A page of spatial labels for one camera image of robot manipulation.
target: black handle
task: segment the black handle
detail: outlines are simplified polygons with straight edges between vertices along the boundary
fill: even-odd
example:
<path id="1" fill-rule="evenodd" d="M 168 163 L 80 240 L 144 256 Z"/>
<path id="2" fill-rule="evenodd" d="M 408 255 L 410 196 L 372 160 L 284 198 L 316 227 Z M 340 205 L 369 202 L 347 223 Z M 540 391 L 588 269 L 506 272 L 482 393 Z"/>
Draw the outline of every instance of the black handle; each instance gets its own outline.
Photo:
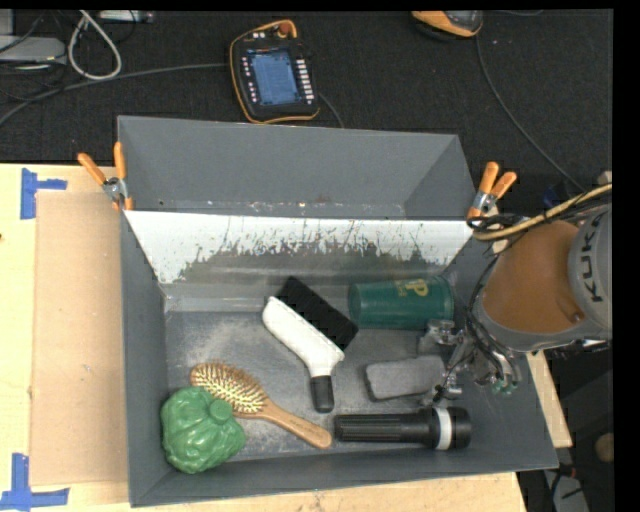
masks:
<path id="1" fill-rule="evenodd" d="M 409 414 L 344 414 L 334 418 L 339 441 L 422 443 L 436 450 L 465 448 L 471 441 L 469 414 L 460 407 L 427 407 Z"/>
<path id="2" fill-rule="evenodd" d="M 329 375 L 311 378 L 311 396 L 316 411 L 333 411 L 333 384 Z"/>

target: hairbrush bristles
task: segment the hairbrush bristles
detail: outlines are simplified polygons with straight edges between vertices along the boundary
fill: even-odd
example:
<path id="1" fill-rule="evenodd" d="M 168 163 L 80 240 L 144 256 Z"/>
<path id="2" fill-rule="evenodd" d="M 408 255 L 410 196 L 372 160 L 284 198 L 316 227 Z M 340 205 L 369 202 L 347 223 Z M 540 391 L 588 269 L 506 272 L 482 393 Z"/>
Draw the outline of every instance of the hairbrush bristles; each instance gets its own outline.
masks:
<path id="1" fill-rule="evenodd" d="M 220 361 L 194 366 L 190 380 L 193 386 L 203 387 L 214 397 L 229 402 L 236 413 L 260 412 L 267 398 L 260 383 L 251 375 Z"/>

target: green squishy toy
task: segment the green squishy toy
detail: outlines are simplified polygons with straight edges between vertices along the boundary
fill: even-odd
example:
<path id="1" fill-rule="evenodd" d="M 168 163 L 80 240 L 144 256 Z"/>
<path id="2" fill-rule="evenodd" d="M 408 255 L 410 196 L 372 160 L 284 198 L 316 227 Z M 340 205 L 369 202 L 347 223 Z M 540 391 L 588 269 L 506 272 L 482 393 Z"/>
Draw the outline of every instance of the green squishy toy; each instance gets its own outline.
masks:
<path id="1" fill-rule="evenodd" d="M 160 418 L 167 460 L 184 473 L 216 467 L 238 453 L 246 442 L 231 404 L 201 387 L 176 391 L 163 404 Z"/>

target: green bottle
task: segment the green bottle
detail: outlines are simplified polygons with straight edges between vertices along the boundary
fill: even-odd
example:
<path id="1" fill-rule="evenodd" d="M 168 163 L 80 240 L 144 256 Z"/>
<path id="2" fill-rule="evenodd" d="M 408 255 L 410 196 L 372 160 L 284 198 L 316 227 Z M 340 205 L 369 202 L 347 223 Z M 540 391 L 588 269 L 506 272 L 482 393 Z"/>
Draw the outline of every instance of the green bottle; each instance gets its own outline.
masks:
<path id="1" fill-rule="evenodd" d="M 349 315 L 360 329 L 415 329 L 452 320 L 453 289 L 442 276 L 357 283 L 349 288 Z"/>
<path id="2" fill-rule="evenodd" d="M 246 443 L 231 404 L 214 398 L 201 387 L 176 391 L 163 404 L 160 418 L 167 460 L 184 473 L 214 468 Z"/>

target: blue tape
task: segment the blue tape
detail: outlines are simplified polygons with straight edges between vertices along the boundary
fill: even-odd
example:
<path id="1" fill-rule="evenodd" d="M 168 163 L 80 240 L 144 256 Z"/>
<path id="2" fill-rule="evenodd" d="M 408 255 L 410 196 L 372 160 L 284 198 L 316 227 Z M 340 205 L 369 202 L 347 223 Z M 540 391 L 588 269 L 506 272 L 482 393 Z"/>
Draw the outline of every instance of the blue tape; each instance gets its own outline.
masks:
<path id="1" fill-rule="evenodd" d="M 40 189 L 66 190 L 65 180 L 48 179 L 38 181 L 38 175 L 29 169 L 22 169 L 22 187 L 20 194 L 20 218 L 33 219 L 36 216 L 36 192 Z"/>
<path id="2" fill-rule="evenodd" d="M 14 453 L 11 457 L 11 490 L 3 491 L 0 510 L 29 512 L 32 507 L 66 505 L 69 488 L 52 492 L 31 492 L 29 487 L 29 457 Z"/>

